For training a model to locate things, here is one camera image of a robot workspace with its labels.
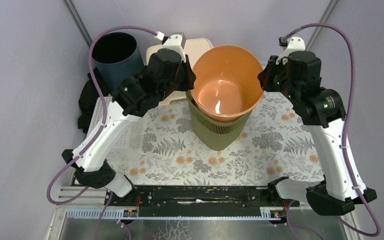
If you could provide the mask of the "green mesh waste bin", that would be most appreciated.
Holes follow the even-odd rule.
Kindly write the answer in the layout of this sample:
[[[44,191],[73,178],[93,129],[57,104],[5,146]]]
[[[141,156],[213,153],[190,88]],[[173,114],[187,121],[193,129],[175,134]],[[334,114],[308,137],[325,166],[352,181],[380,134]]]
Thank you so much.
[[[231,122],[217,122],[198,109],[191,93],[185,94],[192,128],[195,135],[211,150],[221,151],[240,136],[251,113],[248,112]]]

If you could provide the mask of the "white perforated basket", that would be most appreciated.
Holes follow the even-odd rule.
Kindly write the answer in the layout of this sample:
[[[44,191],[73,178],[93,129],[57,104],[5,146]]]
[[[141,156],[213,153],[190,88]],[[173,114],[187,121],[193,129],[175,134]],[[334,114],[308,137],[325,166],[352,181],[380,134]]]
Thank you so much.
[[[103,106],[102,101],[98,98],[96,100],[91,121],[86,136],[92,134],[95,126],[102,122]],[[113,148],[107,154],[107,161],[114,168],[121,167],[122,165],[132,164],[138,161],[141,157],[141,150],[144,142],[144,119],[140,118],[137,122],[130,125],[124,131]]]

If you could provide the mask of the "orange bucket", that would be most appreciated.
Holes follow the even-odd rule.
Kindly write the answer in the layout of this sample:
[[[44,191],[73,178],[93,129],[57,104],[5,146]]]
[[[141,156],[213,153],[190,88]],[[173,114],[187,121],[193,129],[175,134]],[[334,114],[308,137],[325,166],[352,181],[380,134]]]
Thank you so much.
[[[263,88],[258,74],[263,67],[253,53],[236,45],[221,45],[205,52],[195,63],[191,95],[199,110],[218,122],[231,122],[260,102]]]

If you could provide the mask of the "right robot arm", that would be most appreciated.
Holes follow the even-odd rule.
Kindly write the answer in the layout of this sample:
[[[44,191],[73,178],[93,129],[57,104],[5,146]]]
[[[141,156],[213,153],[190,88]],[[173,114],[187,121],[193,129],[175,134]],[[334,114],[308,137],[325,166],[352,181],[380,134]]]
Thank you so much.
[[[364,201],[377,198],[358,175],[354,158],[344,158],[343,127],[346,110],[339,93],[321,86],[321,60],[310,51],[300,50],[286,57],[272,55],[258,75],[267,92],[283,94],[311,134],[322,181],[280,177],[268,184],[267,201],[273,206],[285,200],[307,203],[321,216],[343,216]]]

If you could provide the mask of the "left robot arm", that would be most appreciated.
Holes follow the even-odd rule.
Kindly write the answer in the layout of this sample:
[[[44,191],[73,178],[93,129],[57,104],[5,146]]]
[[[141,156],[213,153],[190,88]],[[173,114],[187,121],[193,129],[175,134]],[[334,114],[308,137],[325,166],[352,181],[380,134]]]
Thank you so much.
[[[108,164],[109,151],[131,125],[171,93],[193,89],[195,79],[183,47],[163,47],[153,53],[148,65],[140,73],[122,80],[112,93],[111,102],[103,104],[106,115],[92,135],[77,148],[62,152],[68,166],[75,168],[77,180],[94,189],[106,188],[124,206],[132,204],[133,186]]]

